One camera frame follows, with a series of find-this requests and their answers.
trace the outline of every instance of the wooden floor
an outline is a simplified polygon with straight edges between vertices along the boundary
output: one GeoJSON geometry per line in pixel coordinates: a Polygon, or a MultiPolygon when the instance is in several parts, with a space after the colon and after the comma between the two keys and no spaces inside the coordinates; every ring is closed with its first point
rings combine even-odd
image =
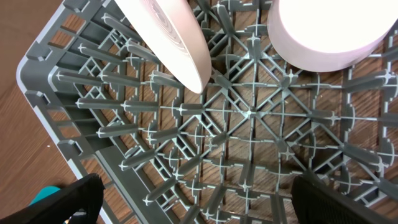
{"type": "MultiPolygon", "coordinates": [[[[0,3],[0,29],[2,30],[2,35],[0,35],[0,68],[2,69],[0,218],[26,207],[42,187],[67,185],[75,180],[75,176],[28,105],[16,82],[16,68],[19,61],[60,3],[61,0],[15,0],[0,3]]],[[[378,67],[378,63],[377,60],[367,61],[363,66],[368,70],[370,67],[378,67]]],[[[324,77],[333,78],[333,74],[324,77]]],[[[334,79],[336,82],[341,81],[339,78],[334,79]]],[[[357,103],[364,103],[360,100],[363,97],[357,97],[357,103]]],[[[185,99],[195,100],[189,94],[185,96],[185,99]]],[[[378,103],[377,97],[369,99],[366,103],[368,106],[378,103]]],[[[331,103],[339,104],[338,101],[321,100],[319,106],[331,103]]],[[[390,138],[397,139],[398,133],[394,134],[395,136],[390,138]]],[[[375,135],[374,127],[362,126],[361,131],[355,135],[352,136],[354,141],[352,143],[363,147],[374,147],[375,141],[371,138],[375,135]]],[[[230,153],[230,156],[234,156],[232,148],[230,153]]],[[[95,164],[87,164],[87,167],[91,170],[96,169],[95,164]]],[[[388,175],[393,177],[396,174],[394,167],[388,175]]],[[[153,181],[155,185],[160,183],[157,180],[153,181]]],[[[118,210],[123,213],[124,207],[119,205],[123,202],[119,201],[115,200],[112,206],[118,207],[118,210]]],[[[375,208],[391,218],[397,216],[398,204],[391,200],[385,200],[377,204],[375,208]]]]}

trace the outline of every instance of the white plate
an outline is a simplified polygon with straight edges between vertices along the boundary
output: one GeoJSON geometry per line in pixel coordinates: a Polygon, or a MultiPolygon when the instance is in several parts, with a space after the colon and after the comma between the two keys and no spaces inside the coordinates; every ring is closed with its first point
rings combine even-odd
{"type": "Polygon", "coordinates": [[[206,40],[186,0],[116,0],[131,25],[166,68],[201,93],[211,75],[206,40]]]}

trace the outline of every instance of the white bowl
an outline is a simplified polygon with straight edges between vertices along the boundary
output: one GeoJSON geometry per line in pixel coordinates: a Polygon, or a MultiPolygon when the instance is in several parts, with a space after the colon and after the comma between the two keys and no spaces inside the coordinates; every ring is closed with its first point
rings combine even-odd
{"type": "Polygon", "coordinates": [[[144,42],[188,89],[201,93],[211,58],[198,21],[186,0],[116,0],[144,42]]]}
{"type": "Polygon", "coordinates": [[[367,57],[398,19],[398,0],[273,0],[268,33],[288,63],[313,72],[367,57]]]}

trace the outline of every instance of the gray plastic dish rack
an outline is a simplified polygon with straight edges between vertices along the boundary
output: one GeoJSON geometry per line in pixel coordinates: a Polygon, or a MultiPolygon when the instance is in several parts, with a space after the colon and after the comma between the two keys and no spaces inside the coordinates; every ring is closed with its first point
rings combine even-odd
{"type": "Polygon", "coordinates": [[[288,215],[285,211],[291,203],[285,185],[304,172],[316,173],[368,207],[384,197],[398,200],[397,179],[385,177],[396,157],[389,131],[398,128],[398,114],[389,112],[389,105],[398,95],[392,68],[398,59],[398,22],[381,52],[367,58],[382,61],[384,69],[356,77],[353,66],[335,75],[341,83],[322,83],[322,74],[291,67],[271,53],[264,22],[271,1],[222,0],[214,6],[207,0],[195,2],[193,12],[217,68],[195,102],[184,97],[188,91],[181,83],[165,74],[112,0],[64,0],[18,66],[21,91],[76,177],[87,175],[82,160],[96,159],[110,179],[107,188],[114,186],[131,209],[119,220],[104,202],[105,223],[132,218],[141,223],[293,223],[292,208],[288,215]],[[235,28],[236,14],[245,15],[241,21],[252,16],[254,24],[235,28]],[[74,30],[64,24],[70,15],[84,20],[81,27],[74,30]],[[52,42],[59,32],[69,36],[64,45],[52,42]],[[146,80],[144,66],[151,68],[146,80]],[[250,79],[242,78],[248,73],[250,79]],[[133,90],[128,98],[127,88],[133,90]],[[143,88],[150,89],[152,100],[145,100],[143,88]],[[306,103],[298,91],[308,93],[306,103]],[[327,110],[319,110],[322,99],[333,98],[326,91],[338,92],[338,104],[327,101],[327,110]],[[355,94],[365,91],[380,95],[380,105],[373,105],[381,109],[375,116],[364,117],[355,110],[355,94]],[[289,103],[301,112],[290,112],[289,103]],[[54,120],[54,110],[68,120],[54,120]],[[144,126],[143,119],[149,120],[144,126]],[[172,126],[160,128],[166,120],[172,126]],[[365,149],[349,141],[361,122],[377,124],[377,147],[365,149]],[[78,131],[76,136],[63,135],[61,128],[69,126],[78,131]],[[332,143],[319,137],[319,130],[332,143]],[[120,136],[130,136],[134,146],[127,147],[120,136]],[[261,150],[275,154],[259,162],[268,155],[261,150]],[[159,173],[161,182],[154,184],[144,166],[159,173]],[[216,178],[203,181],[214,169],[211,175],[216,178]],[[364,175],[357,176],[357,170],[364,175]],[[228,177],[232,172],[236,181],[228,177]],[[237,199],[226,202],[226,195],[237,199]],[[261,207],[265,201],[269,206],[261,207]],[[171,209],[177,204],[182,216],[171,209]],[[270,217],[262,216],[266,211],[270,217]]]}

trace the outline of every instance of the teal object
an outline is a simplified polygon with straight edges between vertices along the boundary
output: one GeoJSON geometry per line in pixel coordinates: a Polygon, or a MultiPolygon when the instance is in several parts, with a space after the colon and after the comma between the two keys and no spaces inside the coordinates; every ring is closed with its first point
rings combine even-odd
{"type": "Polygon", "coordinates": [[[55,192],[59,191],[60,188],[56,186],[47,186],[44,187],[33,199],[33,201],[29,205],[33,205],[34,203],[38,202],[39,200],[42,200],[43,198],[54,194],[55,192]]]}

